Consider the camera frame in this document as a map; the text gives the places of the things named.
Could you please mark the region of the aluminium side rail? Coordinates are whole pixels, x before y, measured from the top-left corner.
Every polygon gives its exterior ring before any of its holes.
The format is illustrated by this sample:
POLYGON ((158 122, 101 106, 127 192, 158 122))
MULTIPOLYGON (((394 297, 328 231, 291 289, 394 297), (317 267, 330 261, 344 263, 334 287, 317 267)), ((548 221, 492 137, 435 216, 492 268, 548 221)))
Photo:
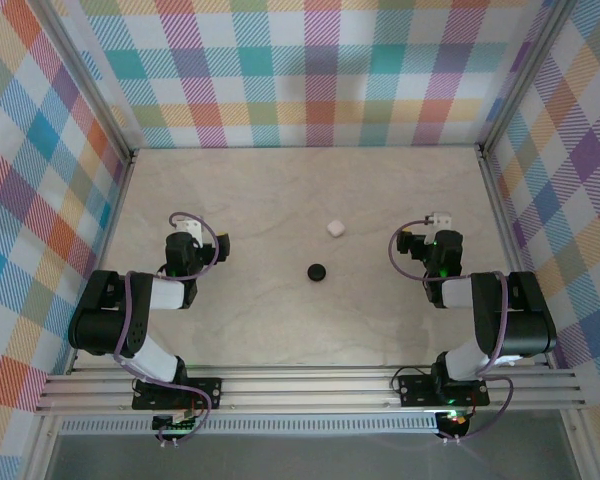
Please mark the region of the aluminium side rail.
MULTIPOLYGON (((103 239, 101 248, 99 250, 99 253, 97 255, 97 262, 95 265, 95 269, 92 273, 95 273, 95 270, 103 268, 106 264, 110 246, 113 241, 113 237, 115 235, 116 227, 118 225, 121 211, 124 206, 124 202, 125 202, 125 199, 127 196, 127 192, 129 189, 129 185, 130 185, 130 182, 132 179, 132 175, 133 175, 133 172, 135 169, 135 165, 137 163, 137 158, 139 156, 139 153, 140 153, 140 148, 136 148, 136 149, 132 150, 130 153, 130 158, 129 158, 126 166, 124 167, 124 172, 121 177, 121 184, 120 184, 118 196, 117 196, 114 208, 111 210, 107 228, 105 229, 104 239, 103 239)), ((89 280, 90 280, 90 278, 85 283, 84 288, 81 292, 81 296, 80 296, 80 299, 78 302, 78 307, 80 306, 80 303, 82 302, 82 297, 84 296, 84 293, 86 293, 86 291, 88 289, 89 280)), ((78 350, 76 348, 74 348, 73 345, 70 345, 70 347, 71 348, 68 351, 67 360, 64 365, 64 371, 63 371, 64 375, 70 375, 73 373, 74 364, 78 357, 78 350)))
POLYGON ((504 345, 507 345, 510 325, 513 325, 514 345, 533 346, 527 358, 549 355, 557 343, 557 331, 536 275, 524 269, 518 244, 509 222, 503 195, 496 185, 492 166, 477 151, 476 157, 482 174, 490 205, 496 220, 502 248, 509 270, 513 273, 513 286, 509 288, 510 309, 504 345))

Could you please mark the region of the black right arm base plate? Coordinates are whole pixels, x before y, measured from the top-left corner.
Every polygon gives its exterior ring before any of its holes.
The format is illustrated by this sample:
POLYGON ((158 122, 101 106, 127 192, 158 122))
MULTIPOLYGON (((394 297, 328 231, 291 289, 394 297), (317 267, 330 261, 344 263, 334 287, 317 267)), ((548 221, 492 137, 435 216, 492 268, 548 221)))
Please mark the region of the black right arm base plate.
POLYGON ((401 375, 398 393, 402 407, 483 407, 490 404, 484 381, 445 380, 431 375, 401 375))

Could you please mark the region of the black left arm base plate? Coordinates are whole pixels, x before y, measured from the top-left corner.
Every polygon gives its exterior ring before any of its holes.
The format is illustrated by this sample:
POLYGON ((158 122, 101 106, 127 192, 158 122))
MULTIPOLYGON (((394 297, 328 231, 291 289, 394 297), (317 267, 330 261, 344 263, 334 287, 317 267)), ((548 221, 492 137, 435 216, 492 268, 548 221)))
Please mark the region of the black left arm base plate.
POLYGON ((208 402, 198 393, 204 392, 211 400, 211 408, 218 409, 222 393, 222 380, 220 378, 187 378, 183 384, 187 389, 159 386, 140 380, 132 383, 133 410, 202 410, 206 409, 208 402))

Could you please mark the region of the aluminium mounting rail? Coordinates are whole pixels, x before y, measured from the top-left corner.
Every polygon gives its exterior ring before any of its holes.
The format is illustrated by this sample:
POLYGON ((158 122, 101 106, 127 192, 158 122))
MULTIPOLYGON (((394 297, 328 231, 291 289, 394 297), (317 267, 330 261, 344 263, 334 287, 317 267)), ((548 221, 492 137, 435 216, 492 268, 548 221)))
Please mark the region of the aluminium mounting rail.
MULTIPOLYGON (((218 378, 218 414, 363 414, 404 410, 412 395, 400 386, 396 367, 252 366, 189 369, 195 378, 218 378)), ((545 364, 494 369, 482 392, 486 410, 568 410, 586 407, 584 391, 571 370, 545 364)), ((131 376, 117 366, 82 365, 52 375, 38 402, 39 415, 129 414, 131 376)))

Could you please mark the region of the aluminium frame post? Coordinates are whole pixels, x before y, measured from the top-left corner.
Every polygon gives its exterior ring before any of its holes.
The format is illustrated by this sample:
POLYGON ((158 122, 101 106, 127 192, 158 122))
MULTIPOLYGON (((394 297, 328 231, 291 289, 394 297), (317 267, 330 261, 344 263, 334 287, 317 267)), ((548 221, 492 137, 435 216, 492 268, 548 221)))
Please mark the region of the aluminium frame post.
POLYGON ((495 110, 493 120, 487 122, 486 134, 482 135, 476 143, 476 149, 482 158, 488 157, 504 134, 515 110, 530 88, 576 4, 577 0, 552 0, 530 46, 525 49, 520 60, 515 59, 515 63, 519 67, 512 79, 511 86, 495 110))
POLYGON ((561 417, 581 480, 600 480, 592 443, 581 411, 562 410, 561 417))
POLYGON ((77 87, 84 94, 86 102, 93 109, 96 118, 112 141, 119 156, 127 163, 133 162, 134 149, 124 138, 122 130, 105 102, 96 82, 89 72, 79 50, 67 33, 60 17, 55 12, 51 0, 27 0, 51 43, 58 50, 67 71, 77 87))
POLYGON ((36 416, 28 436, 19 480, 44 480, 51 463, 63 417, 36 416))

